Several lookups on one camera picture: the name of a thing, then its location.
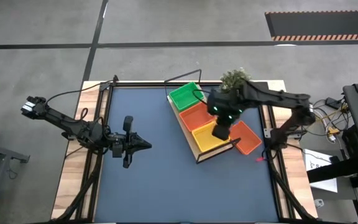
yellow cable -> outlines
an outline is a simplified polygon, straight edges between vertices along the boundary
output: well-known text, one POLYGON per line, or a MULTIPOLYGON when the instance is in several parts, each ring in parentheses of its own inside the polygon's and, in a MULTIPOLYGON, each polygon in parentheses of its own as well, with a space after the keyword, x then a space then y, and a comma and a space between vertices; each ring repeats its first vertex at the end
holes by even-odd
POLYGON ((315 123, 321 121, 322 119, 328 118, 328 117, 330 117, 331 115, 334 115, 334 116, 335 116, 336 113, 341 112, 341 110, 344 110, 344 109, 346 109, 346 108, 347 108, 347 104, 343 105, 343 106, 340 107, 338 110, 336 110, 336 111, 330 113, 329 115, 326 115, 326 116, 323 116, 322 118, 316 119, 316 121, 315 121, 313 124, 309 125, 309 126, 306 128, 306 130, 307 130, 308 128, 310 128, 312 125, 314 125, 315 123))

orange basket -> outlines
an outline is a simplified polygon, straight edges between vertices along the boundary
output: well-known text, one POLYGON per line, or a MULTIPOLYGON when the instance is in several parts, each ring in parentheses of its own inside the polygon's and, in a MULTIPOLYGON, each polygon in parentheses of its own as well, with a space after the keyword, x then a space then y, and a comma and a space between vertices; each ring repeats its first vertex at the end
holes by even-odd
POLYGON ((241 140, 236 144, 236 148, 244 155, 250 154, 262 143, 262 140, 243 122, 233 125, 230 130, 230 138, 241 140))
POLYGON ((181 112, 179 116, 189 131, 215 120, 215 117, 207 112, 206 105, 201 102, 181 112))

wooden table frame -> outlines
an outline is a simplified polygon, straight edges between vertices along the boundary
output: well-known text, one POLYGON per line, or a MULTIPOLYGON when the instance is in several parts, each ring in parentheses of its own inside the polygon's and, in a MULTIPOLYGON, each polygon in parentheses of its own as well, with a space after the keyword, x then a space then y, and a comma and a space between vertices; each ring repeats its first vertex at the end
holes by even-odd
MULTIPOLYGON (((168 83, 168 86, 178 86, 182 85, 189 81, 175 81, 168 83)), ((260 82, 267 82, 268 87, 271 90, 284 90, 285 85, 283 80, 261 80, 260 82)), ((90 81, 83 83, 83 89, 89 88, 93 85, 99 84, 101 82, 90 81)), ((202 84, 206 85, 217 85, 220 81, 203 81, 202 84)), ((88 108, 88 114, 84 118, 86 121, 93 121, 98 116, 104 116, 107 120, 110 104, 107 102, 110 101, 113 88, 135 88, 142 86, 161 86, 163 87, 163 81, 117 81, 115 84, 104 85, 103 89, 105 91, 100 91, 100 87, 96 86, 89 90, 81 92, 80 99, 78 102, 76 110, 76 119, 80 118, 80 113, 83 108, 88 108), (100 95, 99 93, 108 92, 108 94, 100 95)), ((263 116, 264 116, 264 125, 266 128, 273 128, 275 125, 280 127, 290 116, 291 110, 286 108, 277 108, 263 106, 263 116)), ((288 143, 292 145, 299 146, 299 142, 296 140, 288 140, 288 143)), ((80 146, 76 141, 70 141, 67 147, 67 154, 78 149, 80 146)), ((68 157, 62 168, 62 175, 60 177, 60 182, 57 190, 57 195, 55 198, 55 203, 52 210, 51 218, 59 217, 66 208, 71 204, 72 200, 75 198, 77 193, 80 190, 82 180, 86 177, 84 174, 89 175, 90 168, 94 167, 96 163, 95 156, 92 156, 92 153, 86 149, 82 149, 75 154, 68 157)), ((303 155, 299 149, 294 147, 288 147, 285 150, 279 152, 279 155, 274 160, 275 167, 282 174, 283 178, 287 181, 290 186, 291 191, 306 209, 306 211, 314 217, 317 217, 317 211, 314 205, 313 196, 310 189, 310 183, 306 173, 306 168, 303 163, 303 155)), ((94 190, 90 188, 84 199, 83 207, 81 207, 81 214, 74 214, 71 218, 83 218, 87 217, 89 213, 92 214, 96 208, 96 202, 91 199, 91 195, 97 198, 98 191, 98 182, 93 184, 94 190)), ((276 184, 277 187, 273 187, 273 190, 277 197, 277 212, 278 215, 282 218, 299 218, 299 215, 293 211, 291 206, 288 206, 288 200, 285 198, 285 195, 282 189, 276 184)))

black and orange mat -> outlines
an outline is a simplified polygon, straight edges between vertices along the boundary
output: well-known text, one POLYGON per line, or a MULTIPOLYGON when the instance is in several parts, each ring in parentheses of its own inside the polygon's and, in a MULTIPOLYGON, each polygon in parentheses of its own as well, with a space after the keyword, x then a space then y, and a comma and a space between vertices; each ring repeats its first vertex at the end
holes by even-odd
POLYGON ((273 40, 358 40, 358 11, 266 12, 273 40))

yellow basket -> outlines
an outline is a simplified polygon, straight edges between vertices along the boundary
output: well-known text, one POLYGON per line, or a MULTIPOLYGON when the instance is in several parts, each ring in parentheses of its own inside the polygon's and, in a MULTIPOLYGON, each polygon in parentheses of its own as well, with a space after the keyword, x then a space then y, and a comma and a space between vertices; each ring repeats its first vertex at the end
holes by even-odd
POLYGON ((230 141, 230 138, 223 141, 212 135, 215 124, 213 121, 191 132, 201 152, 206 152, 230 141))

